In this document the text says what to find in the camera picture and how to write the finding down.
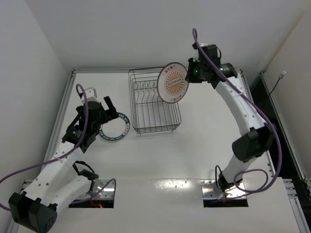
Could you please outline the orange sunburst plate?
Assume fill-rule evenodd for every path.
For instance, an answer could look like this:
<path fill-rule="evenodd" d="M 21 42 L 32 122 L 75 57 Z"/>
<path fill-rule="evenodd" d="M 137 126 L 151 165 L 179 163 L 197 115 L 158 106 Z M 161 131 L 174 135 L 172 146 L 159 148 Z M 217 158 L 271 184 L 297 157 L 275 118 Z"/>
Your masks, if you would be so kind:
<path fill-rule="evenodd" d="M 181 63 L 169 63 L 162 68 L 157 79 L 162 101 L 176 103 L 185 96 L 189 86 L 186 75 L 187 69 Z"/>

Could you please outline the white plate with grey motif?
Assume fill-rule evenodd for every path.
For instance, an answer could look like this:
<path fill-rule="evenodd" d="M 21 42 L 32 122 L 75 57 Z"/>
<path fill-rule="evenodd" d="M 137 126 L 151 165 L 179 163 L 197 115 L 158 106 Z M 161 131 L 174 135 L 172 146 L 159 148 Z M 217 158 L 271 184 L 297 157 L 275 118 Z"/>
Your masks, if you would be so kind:
<path fill-rule="evenodd" d="M 158 82 L 155 82 L 155 94 L 159 96 L 159 91 L 158 91 Z"/>

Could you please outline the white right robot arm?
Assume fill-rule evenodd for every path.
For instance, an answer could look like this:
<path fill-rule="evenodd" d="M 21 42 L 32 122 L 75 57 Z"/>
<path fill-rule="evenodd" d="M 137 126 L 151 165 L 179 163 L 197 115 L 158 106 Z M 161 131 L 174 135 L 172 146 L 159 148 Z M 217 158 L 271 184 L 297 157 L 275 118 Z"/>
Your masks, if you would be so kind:
<path fill-rule="evenodd" d="M 216 182 L 216 189 L 224 192 L 242 180 L 243 174 L 270 148 L 275 137 L 271 127 L 243 93 L 236 69 L 230 63 L 221 63 L 218 47 L 193 44 L 193 48 L 199 57 L 188 60 L 186 81 L 211 84 L 229 107 L 241 135 L 232 143 L 233 156 Z"/>

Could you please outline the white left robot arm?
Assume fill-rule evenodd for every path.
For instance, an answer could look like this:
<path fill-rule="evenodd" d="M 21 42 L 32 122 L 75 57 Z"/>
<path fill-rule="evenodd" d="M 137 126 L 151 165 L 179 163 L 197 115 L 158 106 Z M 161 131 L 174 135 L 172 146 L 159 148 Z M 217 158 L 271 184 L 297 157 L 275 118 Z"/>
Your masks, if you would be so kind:
<path fill-rule="evenodd" d="M 67 173 L 95 141 L 103 124 L 118 118 L 110 97 L 104 98 L 105 110 L 95 97 L 76 108 L 77 116 L 68 126 L 52 160 L 20 194 L 13 193 L 9 206 L 13 221 L 36 232 L 47 233 L 57 216 L 79 196 L 93 191 L 99 175 L 81 170 L 63 187 Z"/>

